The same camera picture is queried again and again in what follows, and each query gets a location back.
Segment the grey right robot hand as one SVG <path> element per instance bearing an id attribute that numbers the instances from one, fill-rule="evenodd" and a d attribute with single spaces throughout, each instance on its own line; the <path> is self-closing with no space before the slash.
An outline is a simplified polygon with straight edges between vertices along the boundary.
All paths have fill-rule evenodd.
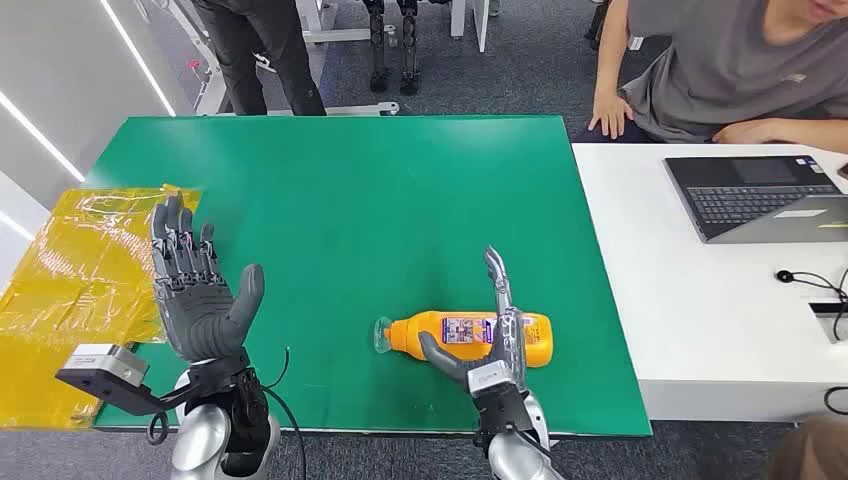
<path id="1" fill-rule="evenodd" d="M 495 291 L 496 319 L 488 354 L 476 360 L 460 360 L 443 349 L 428 332 L 419 334 L 425 359 L 449 378 L 461 384 L 471 396 L 495 385 L 512 384 L 523 393 L 526 385 L 526 354 L 523 312 L 512 301 L 505 264 L 491 245 L 483 253 Z"/>

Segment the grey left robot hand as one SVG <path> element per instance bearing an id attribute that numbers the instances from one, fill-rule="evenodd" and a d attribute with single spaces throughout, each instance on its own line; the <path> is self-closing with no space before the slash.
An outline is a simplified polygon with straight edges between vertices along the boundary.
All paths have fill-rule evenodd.
<path id="1" fill-rule="evenodd" d="M 194 232 L 181 193 L 155 205 L 151 222 L 153 291 L 166 338 L 190 363 L 242 350 L 265 293 L 261 265 L 244 267 L 233 293 L 219 265 L 212 224 Z"/>

